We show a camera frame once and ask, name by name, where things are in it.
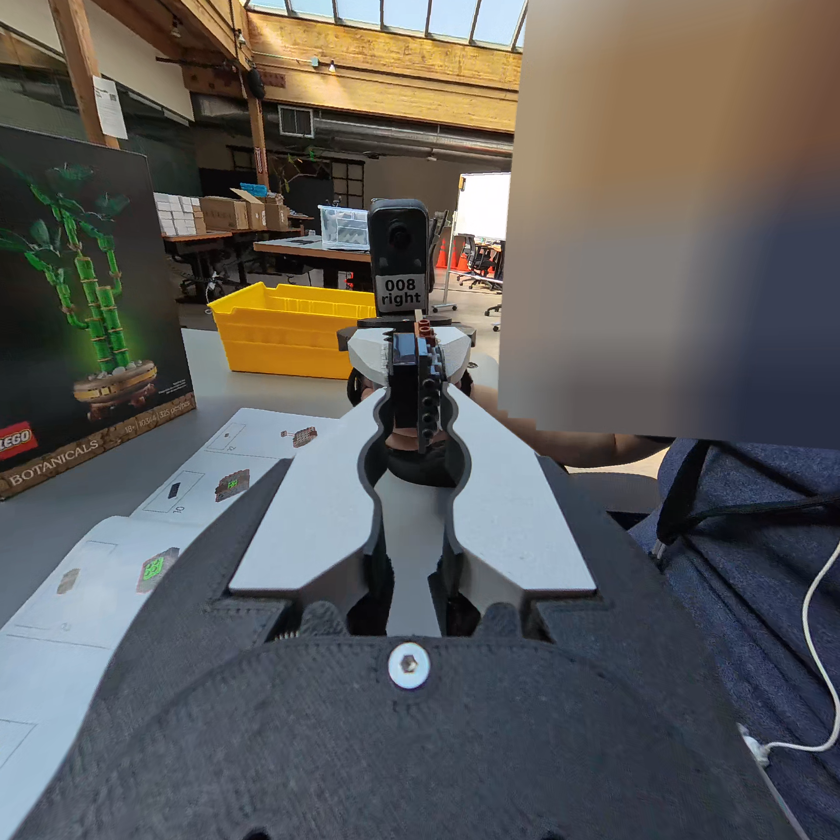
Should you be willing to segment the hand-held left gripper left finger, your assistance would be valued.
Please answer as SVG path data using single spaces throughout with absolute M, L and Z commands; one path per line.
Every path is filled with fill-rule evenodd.
M 384 634 L 394 572 L 375 486 L 387 467 L 390 392 L 376 390 L 291 462 L 230 582 L 304 608 L 330 602 L 352 634 Z

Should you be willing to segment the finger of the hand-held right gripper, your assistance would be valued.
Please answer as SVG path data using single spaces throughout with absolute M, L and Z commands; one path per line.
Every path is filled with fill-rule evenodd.
M 390 387 L 389 364 L 393 328 L 357 328 L 348 338 L 347 351 L 351 363 L 348 389 L 364 389 L 366 382 L 373 389 Z
M 436 390 L 441 394 L 445 382 L 457 386 L 461 383 L 468 369 L 472 344 L 470 336 L 456 326 L 436 326 L 434 333 L 441 359 Z

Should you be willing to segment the grey brown toy brick assembly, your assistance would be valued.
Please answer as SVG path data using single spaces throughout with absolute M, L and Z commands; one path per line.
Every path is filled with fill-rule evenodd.
M 425 455 L 440 428 L 440 403 L 447 381 L 443 347 L 432 323 L 401 321 L 385 334 L 387 384 L 394 426 L 412 428 L 416 450 Z

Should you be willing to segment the grey desk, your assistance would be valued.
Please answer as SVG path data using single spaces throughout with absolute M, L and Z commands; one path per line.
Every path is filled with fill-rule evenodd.
M 36 488 L 2 502 L 1 618 L 4 625 L 101 520 L 130 515 L 241 407 L 338 418 L 350 410 L 337 380 L 232 372 L 216 332 L 184 329 L 196 410 L 130 440 Z M 433 530 L 408 516 L 408 505 L 430 516 L 447 492 L 413 486 L 390 474 L 377 485 L 385 536 L 421 540 L 390 551 L 395 589 L 386 632 L 440 635 L 427 577 L 434 571 Z

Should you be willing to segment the black framed window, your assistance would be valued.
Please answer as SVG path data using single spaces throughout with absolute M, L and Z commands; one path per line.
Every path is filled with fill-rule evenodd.
M 362 161 L 331 161 L 333 200 L 337 207 L 366 209 L 364 201 L 364 163 Z

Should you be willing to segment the yellow plastic bin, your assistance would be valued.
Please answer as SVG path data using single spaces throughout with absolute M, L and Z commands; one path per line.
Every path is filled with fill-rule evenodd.
M 375 296 L 259 282 L 209 307 L 231 371 L 345 381 L 352 365 L 338 331 L 372 318 Z

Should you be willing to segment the white whiteboard on stand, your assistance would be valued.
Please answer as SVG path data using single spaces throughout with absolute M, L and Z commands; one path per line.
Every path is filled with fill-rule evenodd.
M 461 175 L 454 235 L 505 241 L 510 180 L 509 172 Z

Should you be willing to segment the wooden table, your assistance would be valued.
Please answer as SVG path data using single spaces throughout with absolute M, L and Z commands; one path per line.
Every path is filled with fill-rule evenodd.
M 255 243 L 306 234 L 306 225 L 288 231 L 223 231 L 162 237 L 178 303 L 206 305 L 246 288 L 250 270 L 267 273 L 266 257 Z
M 371 255 L 367 250 L 326 248 L 318 237 L 311 242 L 302 238 L 280 238 L 257 241 L 253 244 L 256 253 L 275 257 L 289 257 L 301 261 L 305 266 L 322 271 L 322 285 L 338 289 L 339 273 L 351 273 L 354 291 L 373 291 Z

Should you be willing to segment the black quilted wrist rest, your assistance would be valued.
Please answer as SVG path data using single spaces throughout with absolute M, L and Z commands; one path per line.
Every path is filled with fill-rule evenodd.
M 390 449 L 387 468 L 399 480 L 420 487 L 453 489 L 457 482 L 448 473 L 443 448 L 417 451 Z

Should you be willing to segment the open cardboard box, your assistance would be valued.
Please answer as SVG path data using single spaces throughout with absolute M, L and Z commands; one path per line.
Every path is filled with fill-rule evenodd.
M 248 228 L 255 231 L 267 230 L 266 205 L 262 199 L 241 188 L 231 187 L 231 192 L 246 207 Z

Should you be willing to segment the closed cardboard box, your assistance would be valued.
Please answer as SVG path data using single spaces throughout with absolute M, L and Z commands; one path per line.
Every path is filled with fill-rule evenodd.
M 248 205 L 240 198 L 202 196 L 199 205 L 207 231 L 250 230 Z

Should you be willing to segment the stack of white boxes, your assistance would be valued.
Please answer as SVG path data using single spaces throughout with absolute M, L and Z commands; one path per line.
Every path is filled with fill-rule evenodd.
M 153 193 L 153 196 L 163 236 L 200 236 L 207 233 L 199 197 L 159 192 Z

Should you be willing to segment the open building instruction booklet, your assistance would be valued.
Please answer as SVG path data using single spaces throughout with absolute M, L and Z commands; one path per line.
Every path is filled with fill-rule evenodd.
M 1 632 L 1 836 L 66 756 L 102 674 L 158 581 L 278 460 L 335 419 L 242 407 L 128 517 L 103 519 Z

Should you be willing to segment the person's blue shirt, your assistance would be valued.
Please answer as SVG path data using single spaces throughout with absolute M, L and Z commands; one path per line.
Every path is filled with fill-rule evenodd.
M 675 439 L 631 534 L 695 620 L 809 838 L 839 836 L 836 449 Z

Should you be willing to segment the black bamboo toy set box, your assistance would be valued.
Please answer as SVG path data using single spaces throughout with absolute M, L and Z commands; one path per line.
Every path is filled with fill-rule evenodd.
M 2 126 L 2 499 L 195 409 L 145 157 Z

